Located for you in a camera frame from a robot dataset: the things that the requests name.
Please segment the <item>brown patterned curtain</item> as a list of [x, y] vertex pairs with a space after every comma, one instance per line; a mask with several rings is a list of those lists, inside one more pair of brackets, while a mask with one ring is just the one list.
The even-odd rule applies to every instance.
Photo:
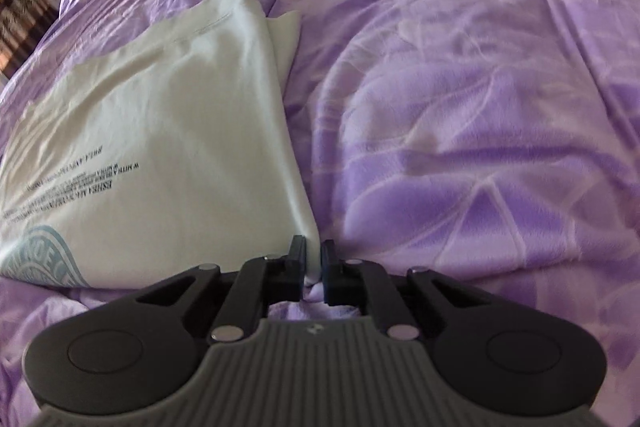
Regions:
[[47, 0], [0, 0], [1, 74], [11, 78], [58, 17]]

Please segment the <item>purple floral bed blanket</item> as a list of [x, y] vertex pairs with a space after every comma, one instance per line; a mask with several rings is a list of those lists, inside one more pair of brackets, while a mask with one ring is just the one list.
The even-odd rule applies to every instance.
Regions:
[[[1, 131], [74, 65], [202, 0], [63, 0]], [[260, 0], [302, 33], [284, 107], [320, 233], [592, 332], [639, 418], [639, 0]]]

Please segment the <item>white Nevada sweatshirt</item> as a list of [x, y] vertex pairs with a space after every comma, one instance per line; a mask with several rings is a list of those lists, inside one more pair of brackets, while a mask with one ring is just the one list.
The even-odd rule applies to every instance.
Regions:
[[204, 0], [75, 66], [13, 128], [1, 163], [1, 273], [141, 288], [235, 271], [320, 239], [286, 127], [300, 18]]

